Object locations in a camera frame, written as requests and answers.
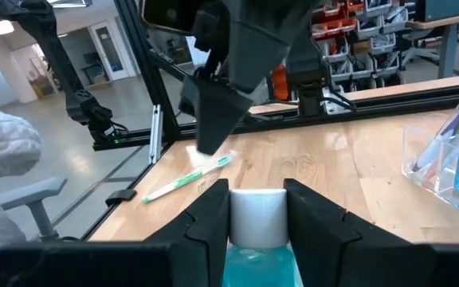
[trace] chair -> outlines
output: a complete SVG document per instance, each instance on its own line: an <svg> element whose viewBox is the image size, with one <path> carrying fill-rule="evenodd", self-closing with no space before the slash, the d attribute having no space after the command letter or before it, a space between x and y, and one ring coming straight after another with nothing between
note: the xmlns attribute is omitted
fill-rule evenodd
<svg viewBox="0 0 459 287"><path fill-rule="evenodd" d="M413 2L411 0L405 3L406 8L409 11L409 20L414 20L415 16L417 15L416 6L417 2ZM407 51L402 52L403 62L402 66L408 64L410 60L414 57L426 57L435 61L440 60L440 56L437 54L436 49L427 49L427 48L419 48L417 43L422 39L432 38L432 37L440 37L444 33L444 29L442 28L435 28L435 29L413 29L411 33L403 35L403 39L410 42L410 47Z"/></svg>
<svg viewBox="0 0 459 287"><path fill-rule="evenodd" d="M412 46L410 47L410 49L403 52L402 54L403 55L403 63L402 63L403 66L408 64L408 62L414 57L427 57L435 61L440 60L440 56L438 56L436 49L418 48L415 45L416 41L429 37L429 35L431 35L433 31L434 31L433 29L412 30L412 33L403 36L403 38L405 38L406 40L412 43Z"/></svg>
<svg viewBox="0 0 459 287"><path fill-rule="evenodd" d="M0 194L0 206L3 210L11 210L19 206L27 206L40 230L42 241L52 241L59 238L47 212L43 200L59 195L65 184L66 178L53 177L27 187L20 187Z"/></svg>

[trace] gray chair armrest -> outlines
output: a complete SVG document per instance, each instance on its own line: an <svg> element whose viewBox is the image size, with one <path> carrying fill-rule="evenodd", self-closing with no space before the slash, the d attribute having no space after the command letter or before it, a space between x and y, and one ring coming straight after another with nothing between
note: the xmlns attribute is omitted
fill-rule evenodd
<svg viewBox="0 0 459 287"><path fill-rule="evenodd" d="M66 183L66 178L53 177L27 187L7 191L0 194L0 206L3 210L10 210L18 206L28 205L32 202L56 196L61 192Z"/></svg>

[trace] green toothbrush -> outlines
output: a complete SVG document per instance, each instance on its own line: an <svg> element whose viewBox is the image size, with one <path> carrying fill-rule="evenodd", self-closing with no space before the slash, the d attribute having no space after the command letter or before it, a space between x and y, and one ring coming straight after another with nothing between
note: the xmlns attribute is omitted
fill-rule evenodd
<svg viewBox="0 0 459 287"><path fill-rule="evenodd" d="M233 153L229 153L229 154L224 155L221 158L219 158L214 164L207 165L205 167L198 167L194 171L192 171L190 174L188 174L188 175L186 175L186 176L184 176L184 177L182 177L180 179L176 179L174 182L168 183L167 185L165 185L164 187L158 189L157 191L154 191L154 192L150 193L149 195L143 197L141 202L143 204L147 204L147 203L150 203L150 202L158 199L159 197L167 195L168 193L170 193L170 192L172 192L172 191L174 191L174 190L176 190L176 189L178 189L180 187L183 187L184 185L192 183L196 179L199 179L199 178L203 177L204 175L206 175L207 173L209 173L211 171L215 171L218 168L224 167L225 165L230 163L233 160L233 158L234 158L234 154Z"/></svg>

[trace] gray floor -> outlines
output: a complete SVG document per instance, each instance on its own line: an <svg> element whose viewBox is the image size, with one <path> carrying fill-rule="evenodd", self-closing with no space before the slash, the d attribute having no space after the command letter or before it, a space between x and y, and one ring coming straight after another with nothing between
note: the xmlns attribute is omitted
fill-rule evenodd
<svg viewBox="0 0 459 287"><path fill-rule="evenodd" d="M459 69L459 47L456 68ZM433 80L437 77L437 66L416 59L407 65L403 76L407 83ZM174 109L178 111L181 83L170 76L164 76L164 82ZM140 78L116 81L90 90L103 106L114 112L115 122L130 129L150 127L151 101ZM62 193L45 200L49 216L56 219L54 222L62 236L80 237L104 212L104 200L113 191L125 188L147 165L147 147L138 151L133 147L94 152L87 128L67 117L62 95L7 106L2 111L27 119L40 132L43 154L38 165L28 174L0 179L0 193L7 187L20 187L51 176L66 177L69 182ZM193 119L181 115L178 120L187 123ZM11 210L8 214L28 238L37 234L26 208Z"/></svg>

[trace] wooden tabletop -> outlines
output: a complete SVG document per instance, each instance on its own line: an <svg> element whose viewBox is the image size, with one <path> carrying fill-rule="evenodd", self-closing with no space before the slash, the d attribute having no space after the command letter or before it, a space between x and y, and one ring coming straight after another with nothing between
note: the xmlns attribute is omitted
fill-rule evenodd
<svg viewBox="0 0 459 287"><path fill-rule="evenodd" d="M434 83L440 82L420 85L440 86ZM193 140L176 142L135 187L136 198L122 203L90 240L144 240L220 178L228 179L230 188L282 188L285 178L294 178L412 242L459 242L459 210L401 173L404 125L424 123L437 131L443 124L444 117L426 115L231 136L216 154L235 151L230 165L144 206L144 195L206 161Z"/></svg>
<svg viewBox="0 0 459 287"><path fill-rule="evenodd" d="M414 28L414 29L432 29L432 28L442 27L442 26L447 26L447 25L452 25L452 24L459 24L459 16L437 20L437 21L431 21L431 22L410 21L406 23L406 26L410 28Z"/></svg>

